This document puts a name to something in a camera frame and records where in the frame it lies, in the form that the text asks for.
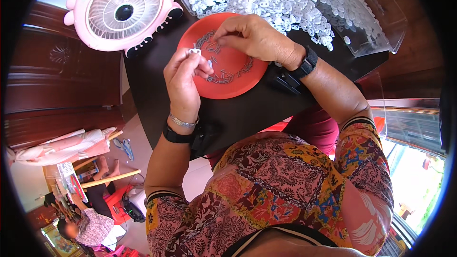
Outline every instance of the black striped cuff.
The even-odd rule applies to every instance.
[[[177,193],[167,191],[167,190],[159,190],[159,191],[155,191],[149,195],[147,203],[152,201],[154,198],[161,198],[161,197],[176,197],[176,198],[184,199],[183,197],[181,197],[181,195],[179,195]]]
[[[354,123],[368,123],[369,125],[373,126],[374,129],[376,129],[376,127],[374,126],[373,120],[369,119],[366,116],[357,116],[357,117],[351,118],[348,122],[346,122],[346,124],[343,126],[343,128],[341,128],[341,132],[344,129],[346,129],[349,125],[352,125]]]

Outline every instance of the window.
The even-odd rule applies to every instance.
[[[420,234],[441,191],[444,159],[388,139],[382,147],[390,168],[394,212]]]

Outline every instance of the pile of white plastic pieces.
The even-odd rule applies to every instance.
[[[355,27],[365,30],[367,39],[372,42],[382,28],[365,0],[319,0],[318,8],[327,16],[338,31],[343,28],[355,32]]]
[[[332,21],[334,26],[359,26],[366,29],[367,35],[372,35],[374,38],[378,35],[373,34],[373,28],[365,23],[365,18],[359,15],[350,0],[319,1],[324,5],[326,4],[326,8],[331,8],[334,11],[333,14],[330,14],[332,19],[335,16],[339,16],[340,19],[346,18],[344,24],[341,20]],[[318,0],[189,0],[189,3],[199,19],[220,12],[233,12],[242,15],[257,14],[284,35],[287,35],[286,32],[292,29],[302,29],[311,36],[314,43],[322,44],[330,51],[333,50],[331,43],[334,37],[331,30],[332,25],[316,8],[316,4],[319,4]]]

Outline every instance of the leg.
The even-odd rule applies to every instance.
[[[111,210],[106,204],[106,201],[103,199],[103,193],[105,192],[105,184],[96,185],[90,188],[87,188],[87,198],[89,202],[92,203],[92,207],[98,214],[105,215],[109,218],[113,218]]]
[[[121,174],[121,172],[119,171],[119,160],[118,159],[115,159],[114,160],[115,162],[115,165],[114,165],[114,170],[111,174],[109,174],[108,176],[106,176],[105,178],[111,178],[111,177],[114,177],[114,176],[119,176]],[[105,183],[105,186],[108,186],[111,182],[107,182]]]
[[[318,104],[294,115],[283,132],[296,135],[328,155],[338,137],[338,124]]]
[[[100,162],[100,171],[97,174],[94,174],[93,179],[95,181],[100,180],[103,175],[108,172],[108,163],[106,162],[105,156],[100,155],[98,161]]]

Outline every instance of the colorful patterned blouse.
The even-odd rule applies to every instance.
[[[386,162],[364,117],[343,127],[334,161],[297,136],[258,133],[224,153],[190,203],[169,191],[148,197],[152,256],[239,256],[267,227],[375,255],[392,222]]]

